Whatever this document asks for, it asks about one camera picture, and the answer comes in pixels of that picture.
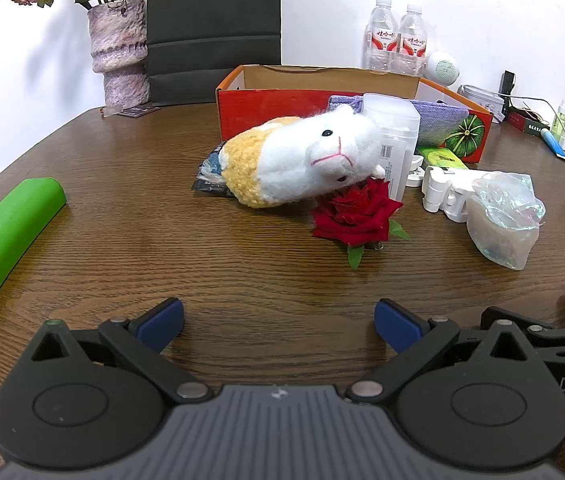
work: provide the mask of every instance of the white and yellow stuffed animal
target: white and yellow stuffed animal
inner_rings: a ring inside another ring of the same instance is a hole
[[[227,141],[222,176],[241,203],[272,207],[384,177],[381,132],[349,105],[300,119],[281,117]]]

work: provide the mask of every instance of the silver screw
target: silver screw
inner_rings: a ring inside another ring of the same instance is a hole
[[[358,381],[351,387],[351,392],[358,397],[377,397],[382,393],[382,384],[376,381]]]
[[[206,384],[192,381],[190,383],[182,383],[178,386],[176,393],[183,399],[200,399],[200,397],[207,395],[208,391]]]

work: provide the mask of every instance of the pink stitched mouth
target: pink stitched mouth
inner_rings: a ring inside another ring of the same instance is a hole
[[[351,159],[346,156],[344,153],[342,153],[342,140],[340,137],[338,137],[338,153],[334,153],[333,155],[327,155],[327,156],[323,156],[322,158],[317,158],[316,160],[314,160],[311,165],[313,166],[314,164],[317,164],[319,162],[322,162],[323,160],[328,160],[330,158],[334,158],[335,156],[344,156],[344,158],[347,159],[347,162],[350,164],[350,166],[353,168],[353,163],[351,161]]]

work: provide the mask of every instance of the gray ribbed panel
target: gray ribbed panel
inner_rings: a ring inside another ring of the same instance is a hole
[[[508,475],[464,472],[412,449],[377,406],[332,386],[226,386],[176,408],[146,447],[75,473],[16,464],[0,480],[565,480],[550,465]]]

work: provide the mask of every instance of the white round speaker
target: white round speaker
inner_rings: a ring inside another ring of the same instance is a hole
[[[429,57],[424,69],[425,78],[442,86],[453,85],[460,76],[456,60],[451,54],[438,50]]]

